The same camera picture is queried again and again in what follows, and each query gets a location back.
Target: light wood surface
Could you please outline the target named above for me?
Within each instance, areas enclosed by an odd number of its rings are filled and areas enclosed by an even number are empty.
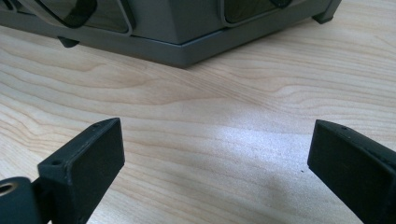
[[[120,117],[89,223],[361,223],[306,165],[316,119],[396,149],[396,2],[346,0],[182,70],[0,27],[0,178]]]

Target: black bracket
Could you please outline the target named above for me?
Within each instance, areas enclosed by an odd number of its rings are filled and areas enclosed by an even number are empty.
[[[396,223],[396,152],[317,120],[308,165],[364,223]]]
[[[125,162],[120,119],[93,124],[38,164],[0,181],[0,223],[86,223]]]

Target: gray housing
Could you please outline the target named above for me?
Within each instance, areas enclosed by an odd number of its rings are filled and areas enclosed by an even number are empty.
[[[30,13],[17,0],[4,1],[13,6],[0,7],[0,25],[177,67],[192,65],[306,18],[330,21],[341,2],[293,0],[285,8],[229,23],[224,16],[225,0],[125,0],[135,26],[121,34],[87,26],[55,26]]]

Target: screw hole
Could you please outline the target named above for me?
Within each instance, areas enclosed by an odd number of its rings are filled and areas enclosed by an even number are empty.
[[[0,185],[0,197],[4,196],[6,194],[9,194],[10,192],[12,192],[16,187],[18,186],[17,183],[6,183],[3,185]]]
[[[53,161],[51,164],[52,165],[60,165],[62,163],[62,161]]]

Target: rectangular black block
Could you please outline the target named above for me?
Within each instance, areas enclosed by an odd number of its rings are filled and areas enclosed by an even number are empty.
[[[85,223],[124,165],[120,119],[93,124],[38,164],[54,223]]]
[[[396,223],[396,153],[345,126],[317,120],[309,168],[364,223]]]

